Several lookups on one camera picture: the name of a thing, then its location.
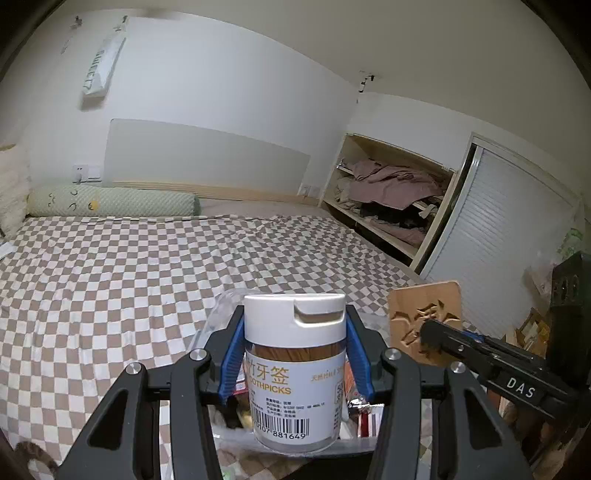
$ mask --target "white cap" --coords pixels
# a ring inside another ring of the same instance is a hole
[[[308,348],[340,342],[346,334],[342,293],[244,297],[244,336],[257,345]]]

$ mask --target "white fluffy pillow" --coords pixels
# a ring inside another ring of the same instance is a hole
[[[29,165],[22,147],[0,147],[0,229],[13,238],[27,214]]]

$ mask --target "pink clothes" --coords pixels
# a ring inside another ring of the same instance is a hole
[[[425,234],[418,228],[403,228],[392,225],[391,223],[376,222],[375,220],[370,220],[369,223],[414,247],[420,247],[423,240],[425,240]]]
[[[426,172],[406,167],[382,166],[371,160],[353,165],[355,181],[351,182],[349,199],[377,202],[404,210],[417,200],[442,194],[441,187]]]

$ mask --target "checkered bedsheet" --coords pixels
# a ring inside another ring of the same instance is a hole
[[[124,366],[179,359],[221,292],[339,291],[386,315],[387,292],[413,284],[352,231],[311,216],[35,218],[14,244],[0,261],[0,428],[58,462]],[[164,405],[163,471],[168,418]],[[264,467],[244,478],[272,472],[276,462],[257,458]]]

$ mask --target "headboard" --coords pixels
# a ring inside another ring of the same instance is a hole
[[[103,178],[112,185],[179,184],[182,190],[192,185],[214,192],[202,196],[228,197],[215,192],[244,190],[281,200],[275,197],[297,195],[309,161],[302,152],[242,135],[116,118],[109,128]]]

